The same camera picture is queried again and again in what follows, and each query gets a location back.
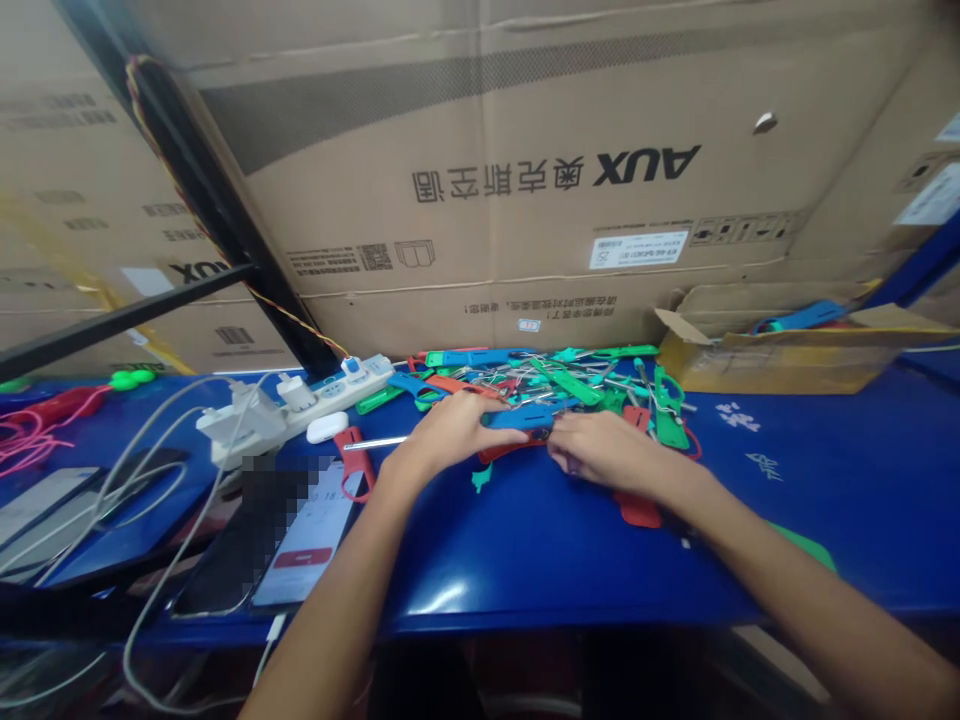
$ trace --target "white power strip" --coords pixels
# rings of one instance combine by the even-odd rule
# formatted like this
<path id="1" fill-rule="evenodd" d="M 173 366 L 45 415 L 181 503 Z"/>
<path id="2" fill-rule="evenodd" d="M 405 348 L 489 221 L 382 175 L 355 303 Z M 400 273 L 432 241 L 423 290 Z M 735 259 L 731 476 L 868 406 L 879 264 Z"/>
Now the white power strip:
<path id="1" fill-rule="evenodd" d="M 240 467 L 245 456 L 262 455 L 273 448 L 283 447 L 283 444 L 307 431 L 307 425 L 318 417 L 346 410 L 365 397 L 373 395 L 387 386 L 387 381 L 395 370 L 390 360 L 383 355 L 374 355 L 363 361 L 367 376 L 360 382 L 349 383 L 346 379 L 336 380 L 317 388 L 313 395 L 317 402 L 300 412 L 294 412 L 286 406 L 281 406 L 286 430 L 277 437 L 264 439 L 257 433 L 248 435 L 236 443 L 228 453 L 227 449 L 216 441 L 210 443 L 210 461 L 224 470 L 233 470 Z"/>

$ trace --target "electrical plug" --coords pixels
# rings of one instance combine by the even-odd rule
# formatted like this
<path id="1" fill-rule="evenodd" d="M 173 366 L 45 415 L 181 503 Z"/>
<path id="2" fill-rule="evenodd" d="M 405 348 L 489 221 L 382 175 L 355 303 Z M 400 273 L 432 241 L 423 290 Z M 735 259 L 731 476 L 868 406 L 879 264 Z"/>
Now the electrical plug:
<path id="1" fill-rule="evenodd" d="M 343 374 L 345 379 L 351 385 L 356 383 L 363 382 L 363 380 L 370 373 L 367 372 L 367 369 L 363 366 L 363 363 L 360 362 L 359 358 L 355 358 L 352 355 L 346 357 L 340 363 L 340 367 L 343 368 Z"/>
<path id="2" fill-rule="evenodd" d="M 303 382 L 303 378 L 290 377 L 287 373 L 280 373 L 277 394 L 292 412 L 302 412 L 317 404 L 317 396 Z"/>
<path id="3" fill-rule="evenodd" d="M 256 432 L 264 440 L 272 440 L 282 435 L 287 424 L 283 418 L 283 411 L 273 402 L 263 388 L 254 391 L 253 385 L 242 382 L 231 382 L 233 410 L 238 417 L 242 414 L 240 432 Z"/>

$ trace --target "red rope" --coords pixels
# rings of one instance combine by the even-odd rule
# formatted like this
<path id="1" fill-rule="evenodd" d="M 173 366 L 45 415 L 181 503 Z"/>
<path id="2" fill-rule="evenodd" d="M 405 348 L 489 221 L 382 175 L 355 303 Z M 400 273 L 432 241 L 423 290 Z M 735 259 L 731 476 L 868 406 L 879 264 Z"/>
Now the red rope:
<path id="1" fill-rule="evenodd" d="M 687 435 L 690 436 L 690 439 L 693 440 L 693 444 L 697 446 L 697 451 L 693 455 L 687 455 L 688 458 L 696 462 L 703 457 L 703 448 L 700 447 L 700 441 L 697 440 L 697 436 L 693 434 L 693 430 L 690 429 L 690 426 L 687 425 L 687 421 L 683 421 L 683 429 L 686 431 Z"/>

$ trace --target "white label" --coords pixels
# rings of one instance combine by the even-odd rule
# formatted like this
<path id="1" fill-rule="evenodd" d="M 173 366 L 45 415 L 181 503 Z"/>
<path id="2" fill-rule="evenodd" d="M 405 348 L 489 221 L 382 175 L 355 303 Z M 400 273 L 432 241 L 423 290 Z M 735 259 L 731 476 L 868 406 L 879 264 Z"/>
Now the white label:
<path id="1" fill-rule="evenodd" d="M 937 142 L 960 142 L 960 113 L 953 116 L 953 120 L 937 135 Z"/>
<path id="2" fill-rule="evenodd" d="M 894 225 L 943 225 L 960 209 L 960 163 L 947 165 Z"/>
<path id="3" fill-rule="evenodd" d="M 144 297 L 162 295 L 173 290 L 173 283 L 157 268 L 120 268 L 127 280 Z"/>
<path id="4" fill-rule="evenodd" d="M 593 241 L 590 269 L 672 265 L 680 259 L 680 251 L 683 250 L 689 234 L 689 230 L 680 230 L 671 233 L 597 238 Z"/>
<path id="5" fill-rule="evenodd" d="M 129 330 L 127 330 L 127 335 L 133 338 L 134 345 L 139 345 L 140 347 L 143 347 L 148 342 L 150 342 L 150 340 L 147 339 L 147 336 L 144 335 L 139 330 L 137 330 L 136 328 L 130 328 Z"/>

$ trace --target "blue tabletop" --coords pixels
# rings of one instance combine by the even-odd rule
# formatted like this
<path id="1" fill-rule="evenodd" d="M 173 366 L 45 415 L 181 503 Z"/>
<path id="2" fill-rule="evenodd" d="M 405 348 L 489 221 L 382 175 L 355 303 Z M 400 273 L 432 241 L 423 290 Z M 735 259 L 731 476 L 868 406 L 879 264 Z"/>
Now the blue tabletop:
<path id="1" fill-rule="evenodd" d="M 955 614 L 960 397 L 893 367 L 856 396 L 691 394 L 702 462 L 764 518 L 825 546 L 840 575 L 901 615 Z M 368 439 L 420 418 L 401 399 L 351 419 Z M 388 451 L 373 451 L 376 464 Z M 301 438 L 284 455 L 335 455 Z M 708 549 L 626 525 L 609 493 L 542 448 L 468 461 L 418 501 L 381 636 L 597 623 L 734 623 L 761 613 Z M 262 643 L 269 619 L 158 619 L 143 642 Z"/>
<path id="2" fill-rule="evenodd" d="M 162 378 L 130 392 L 108 393 L 102 408 L 95 415 L 78 418 L 66 428 L 56 431 L 59 439 L 72 442 L 75 447 L 59 447 L 43 463 L 15 473 L 0 483 L 0 505 L 6 504 L 54 470 L 71 467 L 111 469 L 127 443 L 154 410 L 174 392 L 196 380 Z M 58 392 L 77 385 L 97 384 L 92 381 L 46 382 L 38 389 Z M 167 409 L 144 436 L 138 448 L 151 447 L 169 425 L 187 410 L 198 406 L 218 407 L 229 402 L 230 391 L 224 381 L 214 381 L 191 390 Z M 92 535 L 50 578 L 50 583 L 139 557 L 179 529 L 185 516 L 206 497 L 216 476 L 216 468 L 210 463 L 210 443 L 194 429 L 195 421 L 196 416 L 184 421 L 164 442 L 164 447 L 190 453 L 186 461 L 187 475 L 177 490 L 141 520 L 105 534 Z M 151 483 L 112 522 L 121 523 L 145 509 L 170 487 L 175 475 L 175 472 L 171 472 Z"/>

